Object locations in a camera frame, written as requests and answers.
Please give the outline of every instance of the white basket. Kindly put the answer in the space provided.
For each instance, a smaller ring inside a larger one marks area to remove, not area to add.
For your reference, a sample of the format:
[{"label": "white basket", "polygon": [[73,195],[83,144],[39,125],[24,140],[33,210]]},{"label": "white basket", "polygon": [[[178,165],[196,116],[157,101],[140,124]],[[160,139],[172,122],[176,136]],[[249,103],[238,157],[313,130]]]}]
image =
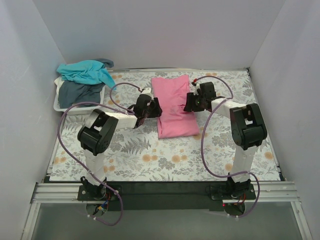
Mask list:
[{"label": "white basket", "polygon": [[[105,88],[106,86],[103,86],[100,92],[100,104],[104,103]],[[67,115],[90,114],[94,109],[98,109],[98,108],[102,108],[102,107],[101,106],[74,107],[70,111],[68,111]],[[57,112],[65,112],[67,110],[67,108],[60,108],[57,94],[55,95],[55,98],[54,98],[53,109],[56,110]]]}]

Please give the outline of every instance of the gray floor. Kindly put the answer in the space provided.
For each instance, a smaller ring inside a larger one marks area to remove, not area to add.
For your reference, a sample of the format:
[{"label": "gray floor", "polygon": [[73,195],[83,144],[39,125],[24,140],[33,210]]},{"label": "gray floor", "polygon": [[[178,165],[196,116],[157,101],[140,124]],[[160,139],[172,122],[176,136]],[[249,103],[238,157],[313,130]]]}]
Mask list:
[{"label": "gray floor", "polygon": [[[242,219],[206,210],[125,211],[114,227],[87,218],[84,204],[42,204],[33,240],[301,240],[289,202],[258,203]],[[118,212],[107,212],[112,221]]]}]

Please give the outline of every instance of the pile of clothes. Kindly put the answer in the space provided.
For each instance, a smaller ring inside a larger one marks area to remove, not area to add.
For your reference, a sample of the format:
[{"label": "pile of clothes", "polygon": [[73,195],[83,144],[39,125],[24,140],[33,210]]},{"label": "pile of clothes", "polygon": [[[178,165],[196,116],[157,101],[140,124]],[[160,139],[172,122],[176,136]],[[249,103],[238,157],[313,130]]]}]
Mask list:
[{"label": "pile of clothes", "polygon": [[106,58],[60,64],[56,71],[61,76],[54,80],[60,108],[67,109],[72,104],[80,102],[100,103],[102,88],[105,85],[109,88],[115,85],[115,81],[105,68],[113,66],[114,62]]}]

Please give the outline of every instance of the pink cloth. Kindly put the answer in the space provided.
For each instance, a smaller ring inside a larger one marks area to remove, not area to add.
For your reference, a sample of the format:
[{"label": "pink cloth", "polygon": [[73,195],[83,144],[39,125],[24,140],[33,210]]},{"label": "pink cloth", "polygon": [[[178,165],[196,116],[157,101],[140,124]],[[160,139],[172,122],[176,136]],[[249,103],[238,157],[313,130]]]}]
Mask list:
[{"label": "pink cloth", "polygon": [[151,84],[162,109],[162,115],[157,119],[159,139],[199,134],[195,113],[184,111],[187,93],[190,92],[189,76],[173,79],[156,77],[152,78]]}]

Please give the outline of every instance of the folded garment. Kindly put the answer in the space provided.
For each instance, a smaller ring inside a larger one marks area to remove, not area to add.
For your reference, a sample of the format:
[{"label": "folded garment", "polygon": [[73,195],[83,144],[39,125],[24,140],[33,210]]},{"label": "folded garment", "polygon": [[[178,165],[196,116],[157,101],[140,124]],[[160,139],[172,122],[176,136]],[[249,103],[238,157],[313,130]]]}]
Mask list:
[{"label": "folded garment", "polygon": [[[104,83],[96,85],[87,85],[76,83],[74,81],[63,81],[61,77],[54,80],[57,85],[58,102],[61,109],[67,109],[72,104],[80,102],[100,103],[100,92],[104,87]],[[81,105],[80,108],[95,106],[94,104]]]},{"label": "folded garment", "polygon": [[56,70],[61,74],[62,80],[78,84],[96,85],[104,83],[109,88],[115,85],[105,64],[95,60],[85,60],[73,64],[60,64]]},{"label": "folded garment", "polygon": [[162,109],[162,115],[157,119],[159,139],[199,134],[195,113],[184,111],[190,92],[189,76],[156,77],[152,78],[151,84]]},{"label": "folded garment", "polygon": [[96,59],[92,59],[92,60],[103,63],[105,68],[113,68],[114,67],[114,61],[107,59],[107,58],[96,58]]}]

